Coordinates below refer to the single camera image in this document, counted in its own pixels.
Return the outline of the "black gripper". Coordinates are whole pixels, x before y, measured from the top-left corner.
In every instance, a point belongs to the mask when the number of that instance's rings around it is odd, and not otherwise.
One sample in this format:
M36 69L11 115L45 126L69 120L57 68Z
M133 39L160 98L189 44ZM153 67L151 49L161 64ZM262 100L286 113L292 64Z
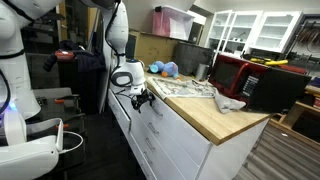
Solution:
M139 111L144 103L148 102L149 104L152 104L154 100L155 96L151 92L145 90L141 95L137 95L135 99L131 99L131 104L134 110Z

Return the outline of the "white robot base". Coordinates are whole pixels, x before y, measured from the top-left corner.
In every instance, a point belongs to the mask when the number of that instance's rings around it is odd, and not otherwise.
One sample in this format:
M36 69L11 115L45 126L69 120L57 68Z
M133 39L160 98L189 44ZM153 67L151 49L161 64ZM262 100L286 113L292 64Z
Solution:
M28 124L41 107L31 88L21 29L62 0L0 0L1 180L34 180L57 165L63 147L63 120Z

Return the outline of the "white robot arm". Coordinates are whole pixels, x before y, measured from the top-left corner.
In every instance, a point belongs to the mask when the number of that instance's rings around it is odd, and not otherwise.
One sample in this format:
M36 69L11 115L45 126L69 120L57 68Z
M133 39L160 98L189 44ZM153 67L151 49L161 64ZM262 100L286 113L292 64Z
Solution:
M129 36L128 15L122 0L81 0L88 7L98 8L103 20L108 24L103 27L105 59L115 57L115 66L109 66L109 83L122 88L129 88L127 97L131 100L134 110L151 102L152 97L147 91L144 63L140 60L126 58L126 45Z

